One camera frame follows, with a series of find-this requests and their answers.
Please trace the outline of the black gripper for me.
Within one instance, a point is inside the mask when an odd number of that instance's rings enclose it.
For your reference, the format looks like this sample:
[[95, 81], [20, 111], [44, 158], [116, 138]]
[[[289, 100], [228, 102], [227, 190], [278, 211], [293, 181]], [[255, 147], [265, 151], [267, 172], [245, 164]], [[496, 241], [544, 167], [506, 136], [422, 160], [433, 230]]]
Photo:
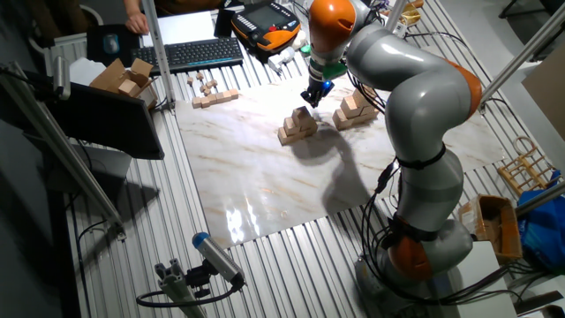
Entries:
[[335, 84], [331, 80], [309, 79], [308, 88], [303, 91], [300, 96], [305, 102], [312, 105], [316, 109], [321, 101], [321, 96], [328, 95], [334, 88]]

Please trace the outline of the person right hand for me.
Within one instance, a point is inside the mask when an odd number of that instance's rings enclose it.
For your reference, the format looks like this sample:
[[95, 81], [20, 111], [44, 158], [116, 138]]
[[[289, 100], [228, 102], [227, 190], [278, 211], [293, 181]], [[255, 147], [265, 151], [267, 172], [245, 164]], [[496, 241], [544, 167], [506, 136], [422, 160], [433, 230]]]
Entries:
[[128, 20], [125, 22], [126, 28], [134, 34], [148, 34], [149, 27], [147, 18], [141, 11], [127, 13]]

